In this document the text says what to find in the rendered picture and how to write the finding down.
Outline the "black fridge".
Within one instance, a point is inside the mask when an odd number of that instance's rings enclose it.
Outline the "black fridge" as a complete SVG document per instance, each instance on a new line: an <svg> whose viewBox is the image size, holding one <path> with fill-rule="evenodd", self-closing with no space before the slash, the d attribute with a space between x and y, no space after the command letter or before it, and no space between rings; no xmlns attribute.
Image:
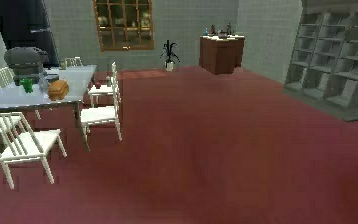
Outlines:
<svg viewBox="0 0 358 224"><path fill-rule="evenodd" d="M59 65L44 0L0 0L0 33L6 49L36 47L48 54L45 67Z"/></svg>

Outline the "grey shelf unit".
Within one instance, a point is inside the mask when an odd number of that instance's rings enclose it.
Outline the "grey shelf unit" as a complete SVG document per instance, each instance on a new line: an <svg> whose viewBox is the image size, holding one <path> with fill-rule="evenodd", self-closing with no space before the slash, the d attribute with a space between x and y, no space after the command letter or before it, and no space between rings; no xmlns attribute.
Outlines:
<svg viewBox="0 0 358 224"><path fill-rule="evenodd" d="M342 121L358 121L358 11L302 14L284 89Z"/></svg>

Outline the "white wooden chair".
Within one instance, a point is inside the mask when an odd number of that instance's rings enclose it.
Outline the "white wooden chair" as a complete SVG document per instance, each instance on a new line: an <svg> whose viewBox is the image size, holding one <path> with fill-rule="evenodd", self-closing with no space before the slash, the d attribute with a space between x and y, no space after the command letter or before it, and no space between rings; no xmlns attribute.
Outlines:
<svg viewBox="0 0 358 224"><path fill-rule="evenodd" d="M26 93L22 86L17 86L14 80L14 72L9 67L0 68L0 98L12 98L24 96Z"/></svg>
<svg viewBox="0 0 358 224"><path fill-rule="evenodd" d="M100 96L105 95L114 95L118 101L121 101L117 66L115 62L111 64L111 72L112 75L106 77L106 83L102 85L100 89L96 89L95 85L89 89L88 95L90 97L91 106L94 106L94 103L98 102Z"/></svg>
<svg viewBox="0 0 358 224"><path fill-rule="evenodd" d="M60 129L34 131L22 112L0 113L0 135L3 140L0 165L11 189L15 188L11 164L40 161L49 182L55 182L47 156L55 144L58 144L62 155L67 156L60 134Z"/></svg>
<svg viewBox="0 0 358 224"><path fill-rule="evenodd" d="M78 66L82 66L83 63L81 58L79 56L76 56L76 57L66 58L65 65L67 67L78 67Z"/></svg>
<svg viewBox="0 0 358 224"><path fill-rule="evenodd" d="M111 105L98 107L90 106L89 108L81 110L80 120L82 124L83 133L85 137L88 137L91 126L114 123L117 130L118 138L122 139L121 125L119 119L121 101L118 101L114 95L105 96L112 97L113 103Z"/></svg>

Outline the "brown bread loaf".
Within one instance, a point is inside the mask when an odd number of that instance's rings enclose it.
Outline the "brown bread loaf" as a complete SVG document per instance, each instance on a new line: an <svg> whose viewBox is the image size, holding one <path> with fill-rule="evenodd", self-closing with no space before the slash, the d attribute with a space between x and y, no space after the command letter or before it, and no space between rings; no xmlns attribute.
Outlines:
<svg viewBox="0 0 358 224"><path fill-rule="evenodd" d="M69 85L65 80L52 82L48 87L48 96L52 101L62 100L69 93Z"/></svg>

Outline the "grey dining table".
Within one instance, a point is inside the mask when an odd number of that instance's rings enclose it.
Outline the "grey dining table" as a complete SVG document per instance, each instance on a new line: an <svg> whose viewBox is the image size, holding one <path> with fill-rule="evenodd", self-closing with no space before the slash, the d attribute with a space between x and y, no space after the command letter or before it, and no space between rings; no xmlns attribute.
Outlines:
<svg viewBox="0 0 358 224"><path fill-rule="evenodd" d="M32 93L25 93L21 86L10 84L0 90L0 113L71 106L74 110L75 126L83 140L85 150L89 151L80 119L80 105L83 103L88 84L94 80L96 68L96 65L87 65L60 70L59 78L68 83L69 93L62 100L57 101L45 97L38 85L33 86Z"/></svg>

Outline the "dark house plant white pot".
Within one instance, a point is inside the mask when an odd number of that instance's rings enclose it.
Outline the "dark house plant white pot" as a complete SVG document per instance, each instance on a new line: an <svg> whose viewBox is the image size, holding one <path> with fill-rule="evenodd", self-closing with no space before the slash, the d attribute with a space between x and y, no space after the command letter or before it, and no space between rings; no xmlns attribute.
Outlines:
<svg viewBox="0 0 358 224"><path fill-rule="evenodd" d="M161 54L161 57L165 57L165 70L166 71L173 71L175 67L174 58L177 61L180 61L179 57L173 52L173 47L176 45L175 42L171 42L167 40L166 43L163 45L164 52Z"/></svg>

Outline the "wooden framed window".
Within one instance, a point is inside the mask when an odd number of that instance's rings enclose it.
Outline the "wooden framed window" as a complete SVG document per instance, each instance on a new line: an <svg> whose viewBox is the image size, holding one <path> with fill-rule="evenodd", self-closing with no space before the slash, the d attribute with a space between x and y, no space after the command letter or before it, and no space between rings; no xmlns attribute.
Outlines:
<svg viewBox="0 0 358 224"><path fill-rule="evenodd" d="M154 48L152 0L92 0L100 49Z"/></svg>

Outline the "grey coffee machine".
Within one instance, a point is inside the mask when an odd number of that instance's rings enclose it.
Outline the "grey coffee machine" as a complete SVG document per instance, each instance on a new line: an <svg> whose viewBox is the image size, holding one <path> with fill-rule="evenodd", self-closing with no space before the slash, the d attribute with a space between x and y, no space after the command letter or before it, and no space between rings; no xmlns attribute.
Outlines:
<svg viewBox="0 0 358 224"><path fill-rule="evenodd" d="M4 60L14 72L14 83L20 85L22 79L30 79L38 84L44 75L43 64L49 61L48 53L36 47L15 47L7 50Z"/></svg>

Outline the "brown wooden cabinet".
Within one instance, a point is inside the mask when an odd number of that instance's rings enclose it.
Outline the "brown wooden cabinet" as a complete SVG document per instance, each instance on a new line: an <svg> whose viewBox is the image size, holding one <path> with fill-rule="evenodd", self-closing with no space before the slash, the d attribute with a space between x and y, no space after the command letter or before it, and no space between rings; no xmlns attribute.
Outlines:
<svg viewBox="0 0 358 224"><path fill-rule="evenodd" d="M214 75L232 74L241 66L245 37L229 35L200 37L199 65Z"/></svg>

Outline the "green cup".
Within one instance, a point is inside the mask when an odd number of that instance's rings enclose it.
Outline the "green cup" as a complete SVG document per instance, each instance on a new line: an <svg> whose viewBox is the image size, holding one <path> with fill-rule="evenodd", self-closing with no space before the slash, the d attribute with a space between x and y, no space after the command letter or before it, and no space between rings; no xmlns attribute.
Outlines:
<svg viewBox="0 0 358 224"><path fill-rule="evenodd" d="M24 78L20 80L20 84L23 86L26 93L33 92L33 82L30 78Z"/></svg>

